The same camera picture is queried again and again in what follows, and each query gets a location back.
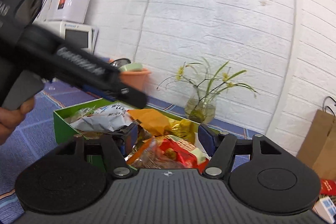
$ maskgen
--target monitor screen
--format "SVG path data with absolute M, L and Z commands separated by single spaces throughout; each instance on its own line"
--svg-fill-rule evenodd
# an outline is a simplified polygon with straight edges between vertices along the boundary
M 89 33 L 76 30 L 65 30 L 65 39 L 75 43 L 80 48 L 89 47 Z

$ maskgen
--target brown paper bag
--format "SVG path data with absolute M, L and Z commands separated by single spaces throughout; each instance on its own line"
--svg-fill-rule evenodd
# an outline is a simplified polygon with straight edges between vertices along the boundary
M 336 119 L 318 110 L 296 157 L 320 178 L 336 180 Z

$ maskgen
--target finger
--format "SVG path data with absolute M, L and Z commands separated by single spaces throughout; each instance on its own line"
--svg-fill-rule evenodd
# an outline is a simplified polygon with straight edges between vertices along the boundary
M 20 111 L 22 114 L 27 114 L 29 112 L 31 112 L 34 108 L 35 105 L 35 100 L 34 97 L 30 98 L 29 100 L 25 101 L 21 107 L 20 107 Z
M 24 119 L 25 115 L 22 114 L 20 110 L 9 111 L 0 107 L 0 123 L 6 128 L 13 129 Z
M 6 142 L 6 140 L 12 134 L 13 131 L 14 129 L 11 130 L 9 128 L 6 128 L 4 125 L 0 124 L 0 145 Z

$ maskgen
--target glass vase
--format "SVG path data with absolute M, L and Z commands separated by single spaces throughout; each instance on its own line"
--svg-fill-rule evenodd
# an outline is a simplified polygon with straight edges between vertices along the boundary
M 215 117 L 217 96 L 218 94 L 195 88 L 185 105 L 185 115 L 191 121 L 209 123 Z

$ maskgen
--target red package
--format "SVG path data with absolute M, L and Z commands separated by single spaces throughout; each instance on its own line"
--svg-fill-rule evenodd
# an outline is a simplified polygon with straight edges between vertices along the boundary
M 336 182 L 328 179 L 321 179 L 320 194 L 336 195 Z
M 193 144 L 173 135 L 166 135 L 162 139 L 160 149 L 166 157 L 182 163 L 186 168 L 197 168 L 199 172 L 209 162 Z

